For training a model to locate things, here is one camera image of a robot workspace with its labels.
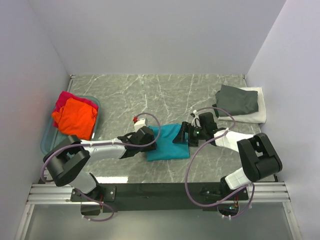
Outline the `teal t-shirt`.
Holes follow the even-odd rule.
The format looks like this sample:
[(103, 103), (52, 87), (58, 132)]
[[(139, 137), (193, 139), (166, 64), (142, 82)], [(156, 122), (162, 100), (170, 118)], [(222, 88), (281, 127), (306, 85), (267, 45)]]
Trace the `teal t-shirt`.
[(181, 128), (181, 124), (167, 124), (160, 127), (160, 136), (156, 141), (156, 149), (146, 153), (148, 162), (160, 160), (188, 159), (190, 151), (188, 144), (173, 143)]

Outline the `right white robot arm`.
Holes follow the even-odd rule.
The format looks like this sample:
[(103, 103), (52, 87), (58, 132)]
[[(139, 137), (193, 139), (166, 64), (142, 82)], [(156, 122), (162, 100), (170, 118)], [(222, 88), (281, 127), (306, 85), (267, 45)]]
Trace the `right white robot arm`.
[(230, 200), (237, 194), (237, 189), (272, 176), (283, 169), (282, 162), (265, 133), (244, 134), (219, 128), (211, 112), (191, 114), (191, 123), (182, 122), (180, 130), (172, 140), (174, 144), (187, 143), (197, 147), (200, 140), (209, 141), (215, 147), (227, 148), (239, 153), (241, 168), (220, 179), (213, 189), (204, 189), (205, 195)]

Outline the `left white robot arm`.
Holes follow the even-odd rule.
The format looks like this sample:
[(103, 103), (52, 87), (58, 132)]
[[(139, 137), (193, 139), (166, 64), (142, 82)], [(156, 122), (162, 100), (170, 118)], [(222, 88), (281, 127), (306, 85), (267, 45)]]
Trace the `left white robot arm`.
[(70, 185), (88, 201), (94, 201), (100, 195), (99, 183), (84, 167), (94, 161), (131, 158), (153, 151), (159, 136), (147, 126), (111, 140), (88, 141), (70, 135), (45, 155), (41, 170), (49, 171), (57, 187)]

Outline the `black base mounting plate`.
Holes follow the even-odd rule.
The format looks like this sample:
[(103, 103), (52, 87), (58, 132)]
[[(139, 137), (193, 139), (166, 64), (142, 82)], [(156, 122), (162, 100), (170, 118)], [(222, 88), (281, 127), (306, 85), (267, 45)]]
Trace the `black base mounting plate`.
[[(191, 210), (199, 207), (187, 196), (184, 183), (101, 183), (96, 201), (118, 211)], [(228, 194), (219, 182), (191, 182), (192, 198), (201, 204), (215, 203)]]

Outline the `folded dark grey t-shirt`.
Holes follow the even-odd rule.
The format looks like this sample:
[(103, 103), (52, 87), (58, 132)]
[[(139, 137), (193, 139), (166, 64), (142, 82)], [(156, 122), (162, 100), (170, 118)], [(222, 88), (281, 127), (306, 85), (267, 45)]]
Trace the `folded dark grey t-shirt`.
[(259, 111), (258, 92), (222, 85), (215, 94), (213, 107), (223, 109), (231, 116), (248, 115)]

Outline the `orange t-shirt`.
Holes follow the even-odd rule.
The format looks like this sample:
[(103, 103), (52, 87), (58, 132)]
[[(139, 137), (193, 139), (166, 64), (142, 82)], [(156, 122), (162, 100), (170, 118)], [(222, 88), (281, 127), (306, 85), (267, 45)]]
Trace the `orange t-shirt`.
[(59, 132), (90, 140), (96, 124), (98, 111), (91, 105), (69, 98), (59, 111), (51, 114)]

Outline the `folded white t-shirt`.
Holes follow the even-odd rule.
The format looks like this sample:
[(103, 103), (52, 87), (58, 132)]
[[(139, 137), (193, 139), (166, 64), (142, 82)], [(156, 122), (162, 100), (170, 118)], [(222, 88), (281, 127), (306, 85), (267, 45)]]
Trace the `folded white t-shirt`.
[(215, 94), (219, 120), (264, 124), (267, 111), (261, 87), (233, 87), (222, 85)]

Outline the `magenta t-shirt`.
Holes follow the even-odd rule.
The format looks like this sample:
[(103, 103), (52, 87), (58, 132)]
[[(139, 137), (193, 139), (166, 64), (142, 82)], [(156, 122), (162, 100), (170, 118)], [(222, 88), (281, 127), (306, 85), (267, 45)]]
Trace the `magenta t-shirt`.
[(83, 103), (86, 103), (88, 105), (90, 105), (91, 107), (95, 108), (97, 111), (99, 110), (99, 107), (100, 107), (100, 101), (95, 98), (95, 97), (92, 97), (92, 96), (77, 96), (77, 95), (74, 95), (70, 92), (67, 92), (67, 91), (62, 91), (55, 103), (55, 107), (53, 109), (53, 113), (54, 112), (59, 112), (60, 109), (66, 105), (66, 102), (67, 100), (69, 99), (75, 99), (77, 101), (80, 101), (80, 102), (83, 102)]

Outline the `translucent blue plastic basin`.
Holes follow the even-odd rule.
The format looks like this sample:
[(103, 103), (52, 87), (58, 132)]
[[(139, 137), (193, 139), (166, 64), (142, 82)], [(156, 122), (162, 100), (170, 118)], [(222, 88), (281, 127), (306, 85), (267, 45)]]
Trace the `translucent blue plastic basin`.
[[(101, 103), (96, 97), (93, 97), (93, 96), (88, 96), (88, 95), (76, 95), (76, 96), (89, 100), (98, 106), (97, 118), (95, 121), (94, 128), (92, 130), (91, 139), (90, 139), (90, 140), (93, 140), (98, 127), (99, 118), (101, 115), (99, 112)], [(44, 155), (50, 152), (55, 146), (57, 146), (61, 141), (63, 141), (67, 137), (67, 135), (61, 133), (56, 127), (54, 127), (53, 122), (54, 122), (53, 118), (50, 117), (40, 143), (40, 149)]]

